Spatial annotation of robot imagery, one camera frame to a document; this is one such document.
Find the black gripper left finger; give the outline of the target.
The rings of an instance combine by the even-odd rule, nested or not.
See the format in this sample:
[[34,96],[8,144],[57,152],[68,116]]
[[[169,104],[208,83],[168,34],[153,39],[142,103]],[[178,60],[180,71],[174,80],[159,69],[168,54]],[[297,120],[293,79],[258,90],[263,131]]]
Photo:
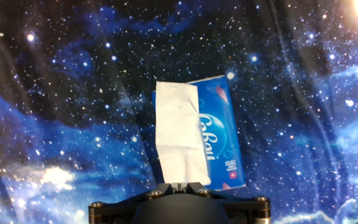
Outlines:
[[88,205],[89,224],[114,223],[118,216],[132,216],[145,202],[181,192],[181,183],[158,184],[156,188],[118,203],[92,202]]

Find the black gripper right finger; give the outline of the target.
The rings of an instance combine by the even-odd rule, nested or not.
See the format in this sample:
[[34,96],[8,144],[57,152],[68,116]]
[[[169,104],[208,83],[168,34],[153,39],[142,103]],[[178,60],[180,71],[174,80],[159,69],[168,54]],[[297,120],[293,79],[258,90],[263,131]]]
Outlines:
[[180,211],[189,223],[271,223],[270,199],[265,196],[238,198],[200,183],[181,183],[180,192],[186,195]]

